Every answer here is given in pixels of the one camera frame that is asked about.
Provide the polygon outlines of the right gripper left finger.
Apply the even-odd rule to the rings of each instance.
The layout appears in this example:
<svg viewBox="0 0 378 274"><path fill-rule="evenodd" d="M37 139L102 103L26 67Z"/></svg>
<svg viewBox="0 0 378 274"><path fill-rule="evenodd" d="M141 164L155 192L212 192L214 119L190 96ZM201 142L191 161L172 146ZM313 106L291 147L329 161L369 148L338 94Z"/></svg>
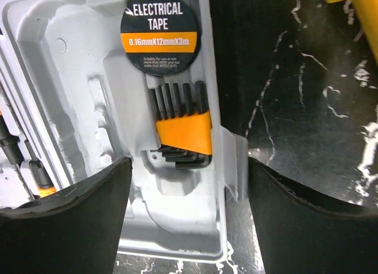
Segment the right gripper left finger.
<svg viewBox="0 0 378 274"><path fill-rule="evenodd" d="M1 209L1 273L112 273L131 179L124 157L53 195Z"/></svg>

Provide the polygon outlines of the grey plastic tool case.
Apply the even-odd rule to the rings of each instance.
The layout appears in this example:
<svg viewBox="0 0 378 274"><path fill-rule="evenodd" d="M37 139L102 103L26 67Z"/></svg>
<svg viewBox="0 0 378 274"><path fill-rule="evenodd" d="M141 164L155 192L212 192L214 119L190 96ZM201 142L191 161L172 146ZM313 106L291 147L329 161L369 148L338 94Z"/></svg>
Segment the grey plastic tool case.
<svg viewBox="0 0 378 274"><path fill-rule="evenodd" d="M246 195L247 140L222 126L210 0L185 0L201 27L186 70L153 76L127 58L120 22L128 0L1 0L1 108L29 169L29 140L55 188L63 190L119 158L132 161L131 189L118 252L201 263L227 259L225 192ZM149 90L203 81L211 115L211 163L176 169L160 141ZM3 205L27 200L1 154Z"/></svg>

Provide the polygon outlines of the short orange screwdriver handle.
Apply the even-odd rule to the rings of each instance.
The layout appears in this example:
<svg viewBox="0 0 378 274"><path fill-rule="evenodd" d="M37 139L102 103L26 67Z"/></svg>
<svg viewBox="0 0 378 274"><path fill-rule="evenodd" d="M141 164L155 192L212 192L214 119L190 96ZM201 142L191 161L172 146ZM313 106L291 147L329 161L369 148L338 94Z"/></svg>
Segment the short orange screwdriver handle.
<svg viewBox="0 0 378 274"><path fill-rule="evenodd" d="M12 135L6 125L4 117L1 115L1 149L4 152L9 163L14 168L18 178L20 179L27 194L32 200L36 197L27 185L26 180L21 174L21 164L25 160L19 146L19 137ZM33 179L37 185L38 192L41 198L47 197L57 192L45 166L36 156L28 139L24 141L27 151L30 155L29 169L32 173Z"/></svg>

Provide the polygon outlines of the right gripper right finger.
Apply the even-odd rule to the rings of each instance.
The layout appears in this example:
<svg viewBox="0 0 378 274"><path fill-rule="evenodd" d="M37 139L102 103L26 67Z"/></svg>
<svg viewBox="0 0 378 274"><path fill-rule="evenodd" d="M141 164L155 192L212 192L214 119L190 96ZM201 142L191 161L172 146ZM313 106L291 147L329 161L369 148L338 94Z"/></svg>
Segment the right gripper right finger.
<svg viewBox="0 0 378 274"><path fill-rule="evenodd" d="M266 273L377 273L377 209L316 191L249 158Z"/></svg>

